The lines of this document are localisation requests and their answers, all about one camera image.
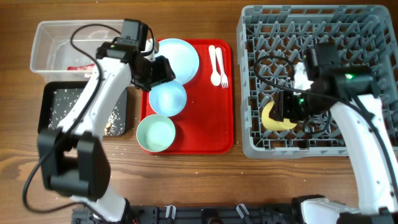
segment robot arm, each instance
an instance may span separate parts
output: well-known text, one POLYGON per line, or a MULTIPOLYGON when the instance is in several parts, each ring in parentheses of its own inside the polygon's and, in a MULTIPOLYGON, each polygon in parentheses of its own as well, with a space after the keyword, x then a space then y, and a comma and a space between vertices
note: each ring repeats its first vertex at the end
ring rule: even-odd
POLYGON ((153 34, 152 40, 146 40, 148 30, 141 21, 125 20, 121 37, 103 43, 98 49, 99 67, 94 67, 71 112, 61 120, 57 130, 43 130, 37 140, 40 158, 54 150, 42 163, 45 188, 84 203, 107 222, 132 223, 133 217, 128 200, 109 185, 110 166, 101 146, 109 115, 122 91, 132 83, 138 89, 149 91, 175 78, 169 61, 163 56, 154 57, 156 43, 153 34), (99 69, 102 69, 101 83, 89 102, 99 81, 99 69), (82 119, 68 134, 88 103, 82 119), (57 139, 64 135, 68 135, 68 140, 56 148, 57 139), (77 158, 63 155, 73 147, 77 150, 77 158))
MULTIPOLYGON (((308 80, 313 81, 311 88, 299 90, 301 95, 286 91, 279 93, 270 117, 277 121, 288 118, 294 122, 308 119, 309 115, 320 114, 325 110, 331 111, 353 165, 359 193, 359 210, 315 198, 302 202, 303 220, 308 224, 336 223, 343 212, 368 216, 398 212, 397 192, 394 190, 398 165, 384 125, 382 103, 378 98, 380 90, 373 72, 365 66, 342 67, 335 46, 328 44, 318 44, 307 49, 304 64, 308 80), (308 91, 318 96, 306 94, 308 91), (370 121, 377 133, 369 126, 370 121)), ((345 218, 347 217, 340 217, 339 223, 344 223, 345 218)))

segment green indicator light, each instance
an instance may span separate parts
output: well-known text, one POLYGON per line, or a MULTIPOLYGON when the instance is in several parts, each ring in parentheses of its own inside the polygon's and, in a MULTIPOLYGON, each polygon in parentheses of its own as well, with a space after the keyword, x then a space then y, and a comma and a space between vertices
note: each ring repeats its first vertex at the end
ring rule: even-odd
POLYGON ((346 78, 347 79, 352 79, 352 78, 354 78, 354 75, 353 74, 346 74, 346 78))

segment black tray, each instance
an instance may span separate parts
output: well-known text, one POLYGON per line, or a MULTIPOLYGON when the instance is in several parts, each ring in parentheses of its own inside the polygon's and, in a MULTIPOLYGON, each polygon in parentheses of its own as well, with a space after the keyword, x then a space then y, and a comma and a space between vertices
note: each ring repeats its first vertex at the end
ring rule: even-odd
MULTIPOLYGON (((59 122, 73 108, 87 82, 50 82, 43 92, 42 109, 40 111, 39 127, 55 129, 59 122)), ((125 89, 109 117, 113 124, 108 128, 107 136, 122 136, 126 132, 126 111, 128 93, 125 89)))

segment white plastic fork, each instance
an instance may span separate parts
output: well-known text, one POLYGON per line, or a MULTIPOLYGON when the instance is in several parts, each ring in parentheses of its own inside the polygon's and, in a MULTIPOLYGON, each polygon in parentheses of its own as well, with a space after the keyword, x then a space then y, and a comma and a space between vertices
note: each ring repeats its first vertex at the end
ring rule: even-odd
POLYGON ((221 86, 223 88, 228 88, 228 77, 226 76, 224 71, 223 51, 219 47, 216 48, 216 56, 217 56, 218 66, 220 67, 221 86))

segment mint green bowl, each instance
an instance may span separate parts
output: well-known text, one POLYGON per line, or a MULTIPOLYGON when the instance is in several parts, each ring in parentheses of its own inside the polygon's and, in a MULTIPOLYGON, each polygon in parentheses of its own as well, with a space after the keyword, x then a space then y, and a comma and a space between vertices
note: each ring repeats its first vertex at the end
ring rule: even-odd
POLYGON ((149 152, 162 152, 174 141, 173 121, 163 115, 153 114, 144 118, 137 128, 139 145, 149 152))

